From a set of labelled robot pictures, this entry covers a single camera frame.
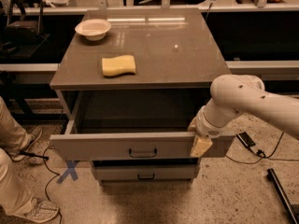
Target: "floor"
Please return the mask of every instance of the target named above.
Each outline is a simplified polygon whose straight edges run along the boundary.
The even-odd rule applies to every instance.
[[[88,162],[79,162],[73,179],[65,162],[51,146],[50,136],[61,131],[62,123],[37,121],[23,123],[26,129],[42,125],[44,132],[38,145],[50,157],[49,168],[31,166],[27,160],[16,164],[20,177],[37,197],[57,203],[62,214],[61,223],[89,224],[188,224],[188,223],[290,223],[288,215],[272,182],[267,180],[267,169],[273,168],[291,203],[299,203],[297,140],[284,134],[272,159],[256,164],[240,164],[225,158],[204,158],[201,170],[193,182],[126,182],[100,186],[93,178]],[[229,124],[228,130],[246,131],[268,156],[274,150],[281,131],[265,122],[243,115]],[[236,138],[227,156],[253,163],[259,158],[246,150]],[[60,223],[56,217],[49,223]],[[0,223],[30,223],[17,217],[7,217],[0,209]]]

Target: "white bowl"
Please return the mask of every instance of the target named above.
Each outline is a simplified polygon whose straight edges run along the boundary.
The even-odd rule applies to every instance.
[[[110,28],[111,23],[107,20],[90,19],[79,23],[75,27],[75,31],[90,41],[98,41],[105,37]]]

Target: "sneaker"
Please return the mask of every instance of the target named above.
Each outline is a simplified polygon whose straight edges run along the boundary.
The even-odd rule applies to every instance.
[[[21,151],[29,152],[33,144],[35,144],[38,141],[38,139],[41,137],[42,133],[43,133],[43,129],[41,128],[41,126],[36,126],[31,132],[28,133],[29,135],[31,135],[30,143],[28,144],[27,147],[24,147]],[[13,161],[22,161],[25,157],[26,155],[22,155],[22,154],[10,154],[10,158]]]
[[[34,199],[36,199],[34,209],[32,209],[29,213],[17,215],[16,217],[31,220],[35,223],[44,223],[57,216],[59,208],[54,203],[40,198]]]

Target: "person's leg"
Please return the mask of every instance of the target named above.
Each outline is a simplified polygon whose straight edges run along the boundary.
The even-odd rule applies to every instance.
[[[33,192],[20,180],[7,153],[0,148],[0,205],[7,215],[30,212],[36,205]]]
[[[31,135],[10,115],[7,106],[0,97],[0,143],[13,152],[26,147]]]

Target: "countertop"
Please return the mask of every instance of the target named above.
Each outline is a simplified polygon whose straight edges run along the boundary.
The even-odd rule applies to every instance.
[[[98,42],[75,34],[52,89],[198,88],[230,73],[196,8],[88,11],[83,20],[94,18],[111,21],[111,30]],[[135,75],[104,77],[102,58],[121,55],[135,57]]]

